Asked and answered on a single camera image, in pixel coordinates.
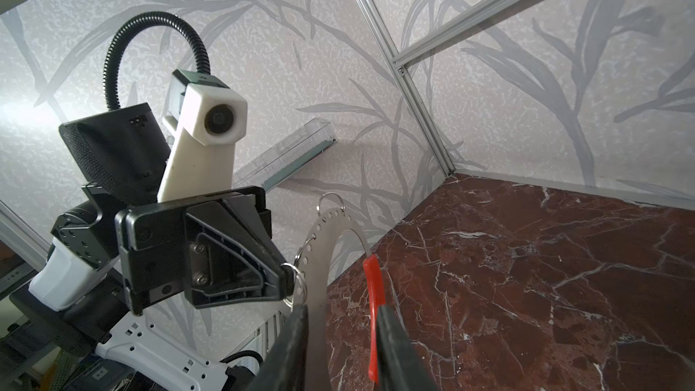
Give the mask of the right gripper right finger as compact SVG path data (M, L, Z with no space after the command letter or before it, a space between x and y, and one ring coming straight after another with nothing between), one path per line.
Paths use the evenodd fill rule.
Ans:
M376 390L436 390L396 313L387 305L376 315Z

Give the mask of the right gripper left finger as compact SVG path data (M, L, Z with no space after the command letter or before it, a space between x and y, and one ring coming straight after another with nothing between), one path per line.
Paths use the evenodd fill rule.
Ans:
M280 337L247 390L303 390L308 340L309 313L307 306L301 305L292 310Z

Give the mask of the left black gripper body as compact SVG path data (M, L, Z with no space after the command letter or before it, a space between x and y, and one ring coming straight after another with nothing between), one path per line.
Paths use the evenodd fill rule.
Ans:
M139 206L117 214L115 226L125 299L133 314L141 315L146 308L176 294L185 295L186 210L230 195L254 197L258 208L269 212L264 225L271 235L271 213L266 207L265 192L258 186Z

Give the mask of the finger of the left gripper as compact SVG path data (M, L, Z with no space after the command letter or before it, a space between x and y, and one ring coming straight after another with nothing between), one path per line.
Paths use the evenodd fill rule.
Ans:
M185 296L193 306L276 302L291 295L293 274L264 225L268 214L250 195L186 210Z

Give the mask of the metal keyring plate red handle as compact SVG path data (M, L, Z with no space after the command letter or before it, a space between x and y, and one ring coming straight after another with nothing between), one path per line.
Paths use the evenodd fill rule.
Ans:
M357 216L339 194L320 196L316 212L318 217L292 261L298 276L294 303L308 311L304 388L330 390L329 296L352 264L372 255L372 248Z

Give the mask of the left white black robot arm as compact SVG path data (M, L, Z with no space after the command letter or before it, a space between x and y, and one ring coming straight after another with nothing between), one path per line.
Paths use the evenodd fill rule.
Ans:
M197 309L294 289L262 188L159 203L169 148L150 106L64 123L87 184L52 228L45 268L12 302L65 351L132 367L168 390L232 390L248 374L168 338L144 314L179 293Z

